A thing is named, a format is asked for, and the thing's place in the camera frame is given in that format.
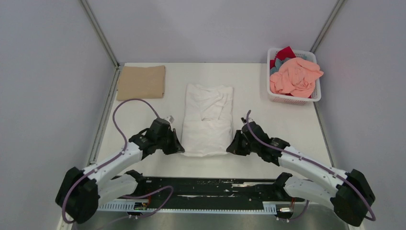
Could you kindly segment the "white t shirt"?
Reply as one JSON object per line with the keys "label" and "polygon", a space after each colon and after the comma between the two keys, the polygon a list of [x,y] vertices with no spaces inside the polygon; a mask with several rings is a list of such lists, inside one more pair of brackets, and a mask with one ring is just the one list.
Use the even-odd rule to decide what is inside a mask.
{"label": "white t shirt", "polygon": [[184,156],[227,154],[233,133],[233,98],[231,86],[187,85],[181,135]]}

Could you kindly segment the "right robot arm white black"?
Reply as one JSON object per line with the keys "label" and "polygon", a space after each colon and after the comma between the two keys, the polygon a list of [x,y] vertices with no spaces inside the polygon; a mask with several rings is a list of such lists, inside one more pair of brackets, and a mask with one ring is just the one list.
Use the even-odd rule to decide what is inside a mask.
{"label": "right robot arm white black", "polygon": [[226,151],[240,156],[256,153],[265,162],[304,176],[300,179],[290,173],[281,173],[273,187],[279,200],[290,196],[313,201],[330,208],[342,221],[354,227],[359,227],[365,219],[376,220],[372,213],[375,195],[363,173],[325,166],[289,142],[270,138],[254,121],[245,122],[242,129],[237,130]]}

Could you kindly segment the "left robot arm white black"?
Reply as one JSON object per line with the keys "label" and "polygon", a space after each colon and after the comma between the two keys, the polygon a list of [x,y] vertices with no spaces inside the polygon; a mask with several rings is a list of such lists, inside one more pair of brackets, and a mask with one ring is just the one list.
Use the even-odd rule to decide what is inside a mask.
{"label": "left robot arm white black", "polygon": [[78,224],[89,220],[102,206],[116,198],[132,195],[142,198],[146,194],[146,184],[134,170],[122,176],[118,173],[140,162],[147,156],[162,150],[170,155],[183,153],[176,130],[171,128],[173,117],[156,118],[149,128],[133,135],[122,150],[100,163],[82,170],[69,169],[60,186],[55,202],[64,215],[69,215]]}

